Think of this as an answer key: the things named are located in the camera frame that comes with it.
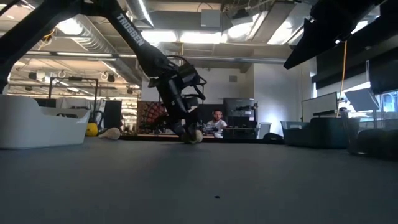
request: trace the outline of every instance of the gray floor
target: gray floor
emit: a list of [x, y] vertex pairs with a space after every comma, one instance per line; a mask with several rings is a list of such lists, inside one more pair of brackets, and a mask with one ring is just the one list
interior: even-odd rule
[[100, 139], [0, 151], [0, 223], [398, 223], [398, 163]]

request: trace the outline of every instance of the white plastic container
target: white plastic container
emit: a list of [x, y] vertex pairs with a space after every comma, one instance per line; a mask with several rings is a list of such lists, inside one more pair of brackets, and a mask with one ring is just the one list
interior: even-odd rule
[[[57, 116], [59, 113], [78, 118]], [[29, 97], [0, 95], [0, 149], [81, 144], [89, 117], [89, 110], [39, 107]]]

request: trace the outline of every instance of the man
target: man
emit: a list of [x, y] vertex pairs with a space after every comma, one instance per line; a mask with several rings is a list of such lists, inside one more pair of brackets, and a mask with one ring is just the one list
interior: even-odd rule
[[213, 111], [213, 120], [207, 122], [207, 126], [212, 126], [215, 138], [223, 138], [222, 132], [223, 128], [225, 128], [227, 125], [225, 121], [223, 121], [221, 118], [223, 117], [223, 113], [221, 110], [214, 110]]

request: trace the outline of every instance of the robotic arm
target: robotic arm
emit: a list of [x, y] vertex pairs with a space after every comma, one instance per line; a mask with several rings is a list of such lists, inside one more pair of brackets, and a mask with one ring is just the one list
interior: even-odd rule
[[[166, 56], [146, 42], [115, 0], [92, 0], [90, 3], [85, 0], [45, 0], [0, 39], [0, 92], [7, 84], [12, 66], [59, 22], [77, 14], [103, 16], [110, 21], [137, 55], [140, 66], [150, 77], [149, 87], [158, 90], [169, 114], [166, 120], [169, 128], [179, 136], [188, 134], [194, 141], [199, 120], [195, 110], [189, 111], [192, 106], [197, 106], [197, 98], [205, 99], [197, 85], [206, 84], [206, 80], [184, 58]], [[185, 63], [178, 66], [170, 58]], [[182, 90], [188, 86], [194, 87], [197, 94], [183, 97]]]

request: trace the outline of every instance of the white shirt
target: white shirt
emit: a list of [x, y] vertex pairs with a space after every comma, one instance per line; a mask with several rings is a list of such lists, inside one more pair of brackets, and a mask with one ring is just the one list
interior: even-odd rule
[[221, 133], [223, 132], [223, 128], [227, 127], [225, 121], [223, 121], [222, 119], [217, 122], [214, 122], [214, 120], [211, 120], [211, 121], [207, 122], [207, 125], [218, 128], [218, 131], [214, 133], [214, 137], [223, 138], [223, 135]]

